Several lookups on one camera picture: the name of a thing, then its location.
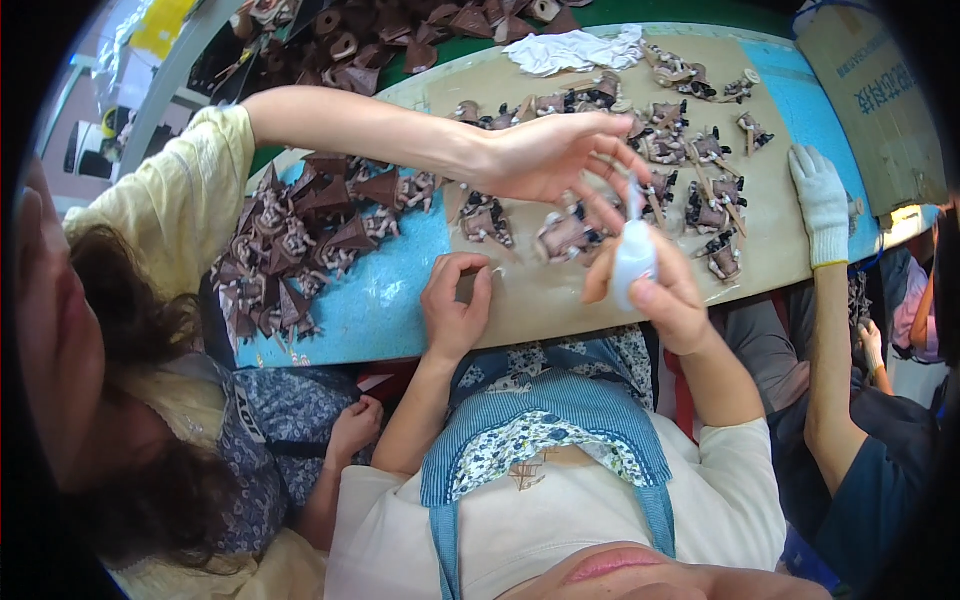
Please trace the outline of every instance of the white shirt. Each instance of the white shirt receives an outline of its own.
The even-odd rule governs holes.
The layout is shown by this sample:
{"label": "white shirt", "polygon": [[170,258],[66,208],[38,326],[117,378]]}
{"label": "white shirt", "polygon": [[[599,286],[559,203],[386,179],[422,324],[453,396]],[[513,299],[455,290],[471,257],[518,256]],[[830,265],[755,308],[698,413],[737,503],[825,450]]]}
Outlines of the white shirt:
{"label": "white shirt", "polygon": [[[673,479],[677,558],[773,570],[786,541],[770,433],[758,419],[704,427],[698,448],[677,425],[648,413]],[[634,489],[575,446],[527,462],[460,502],[465,600],[490,600],[585,547],[652,545]],[[374,468],[344,471],[326,573],[328,600],[439,598],[440,567],[421,474],[404,481]]]}

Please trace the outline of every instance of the white work glove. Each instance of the white work glove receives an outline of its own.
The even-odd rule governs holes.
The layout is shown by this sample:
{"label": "white work glove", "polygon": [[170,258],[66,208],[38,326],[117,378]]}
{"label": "white work glove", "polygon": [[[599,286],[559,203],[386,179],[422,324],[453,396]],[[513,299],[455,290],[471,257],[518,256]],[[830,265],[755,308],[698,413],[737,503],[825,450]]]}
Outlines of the white work glove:
{"label": "white work glove", "polygon": [[794,144],[788,158],[810,236],[810,266],[849,262],[847,191],[836,167],[813,146]]}
{"label": "white work glove", "polygon": [[874,374],[877,369],[884,366],[883,338],[880,336],[880,330],[876,328],[873,319],[861,319],[856,326],[856,332],[860,335],[860,342],[863,344],[867,367],[870,369],[870,374]]}

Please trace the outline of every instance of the blue striped apron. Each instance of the blue striped apron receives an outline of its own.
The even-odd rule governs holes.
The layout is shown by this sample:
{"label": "blue striped apron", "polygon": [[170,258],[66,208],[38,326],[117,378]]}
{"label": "blue striped apron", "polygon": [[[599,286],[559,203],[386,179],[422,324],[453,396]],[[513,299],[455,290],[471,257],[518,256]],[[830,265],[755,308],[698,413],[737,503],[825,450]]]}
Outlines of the blue striped apron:
{"label": "blue striped apron", "polygon": [[[590,446],[594,458],[602,448],[606,458],[598,461],[634,486],[654,548],[676,558],[670,467],[653,423],[622,383],[548,367],[515,374],[508,383],[466,398],[423,459],[420,503],[430,510],[444,600],[462,597],[460,499],[549,446]],[[465,476],[478,448],[486,448],[487,467]]]}

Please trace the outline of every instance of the table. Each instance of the table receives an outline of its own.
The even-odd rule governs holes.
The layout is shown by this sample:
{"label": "table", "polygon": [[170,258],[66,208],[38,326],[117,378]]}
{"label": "table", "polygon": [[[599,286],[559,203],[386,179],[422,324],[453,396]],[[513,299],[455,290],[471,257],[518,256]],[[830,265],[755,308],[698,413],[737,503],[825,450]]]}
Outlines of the table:
{"label": "table", "polygon": [[[722,26],[649,23],[644,27],[647,36],[732,36],[763,78],[792,140],[816,145],[834,161],[848,191],[869,203],[852,150],[827,95],[791,41]],[[618,25],[586,29],[598,36],[615,35],[619,30]],[[498,49],[490,49],[453,60],[384,90],[377,97],[399,106],[429,111],[426,90],[430,84],[498,56]],[[285,180],[292,181],[299,175],[300,158],[305,154],[306,151],[295,150],[277,158],[276,165],[283,171]],[[251,179],[248,193],[254,190],[258,180],[259,174]],[[240,347],[237,366],[336,364],[422,353],[425,338],[418,296],[433,258],[449,252],[439,199],[435,206],[437,210],[430,215],[405,215],[401,221],[404,235],[400,239],[358,261],[355,270],[343,281],[324,291],[316,305],[318,323],[324,328],[322,336],[313,342],[305,340],[283,349],[272,340],[258,338]],[[868,214],[859,218],[857,233],[850,240],[851,260],[865,258],[876,253],[880,245],[897,245],[926,230],[932,225],[936,211],[933,206],[914,209],[913,218],[881,236],[868,209]],[[410,242],[413,239],[418,240],[416,245]],[[771,277],[764,282],[764,288],[775,289],[808,277],[809,270],[784,279]],[[715,302],[727,300],[732,298],[714,299]]]}

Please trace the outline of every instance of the dark curly hair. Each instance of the dark curly hair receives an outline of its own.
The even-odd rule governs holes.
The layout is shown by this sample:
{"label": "dark curly hair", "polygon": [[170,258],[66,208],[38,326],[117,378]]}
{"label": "dark curly hair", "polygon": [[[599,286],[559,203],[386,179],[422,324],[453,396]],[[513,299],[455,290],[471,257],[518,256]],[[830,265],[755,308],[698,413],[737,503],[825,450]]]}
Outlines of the dark curly hair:
{"label": "dark curly hair", "polygon": [[[190,351],[200,330],[197,297],[159,298],[116,231],[104,226],[86,231],[72,246],[71,262],[103,331],[104,401],[120,401],[111,381],[116,374],[156,369]],[[79,533],[105,563],[119,567],[157,557],[206,569],[235,492],[236,480],[223,460],[174,440],[149,464],[63,496]]]}

